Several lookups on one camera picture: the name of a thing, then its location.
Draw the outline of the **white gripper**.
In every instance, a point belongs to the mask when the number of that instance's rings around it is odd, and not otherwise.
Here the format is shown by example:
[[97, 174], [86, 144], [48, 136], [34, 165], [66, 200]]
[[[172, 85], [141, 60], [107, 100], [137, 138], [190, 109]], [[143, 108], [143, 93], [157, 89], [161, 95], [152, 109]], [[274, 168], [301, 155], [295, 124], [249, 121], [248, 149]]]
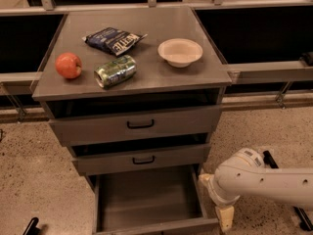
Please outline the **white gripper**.
[[240, 198], [239, 195], [228, 193], [222, 189], [213, 174], [204, 173], [199, 176], [199, 181], [203, 186], [207, 185], [210, 198], [215, 203], [215, 212], [219, 219], [220, 228], [223, 232], [228, 232], [233, 226], [235, 209], [233, 204]]

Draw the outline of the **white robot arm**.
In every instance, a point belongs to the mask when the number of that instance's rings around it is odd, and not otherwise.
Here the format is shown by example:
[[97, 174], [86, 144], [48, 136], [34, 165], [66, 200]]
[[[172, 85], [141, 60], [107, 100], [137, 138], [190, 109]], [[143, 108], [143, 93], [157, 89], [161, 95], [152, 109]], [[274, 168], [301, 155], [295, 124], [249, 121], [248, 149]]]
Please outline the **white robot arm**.
[[215, 204], [223, 232], [232, 228], [234, 204], [241, 196], [265, 197], [291, 205], [302, 227], [312, 230], [305, 210], [313, 208], [313, 168], [278, 168], [269, 151], [260, 155], [242, 148], [213, 174], [201, 174], [199, 181]]

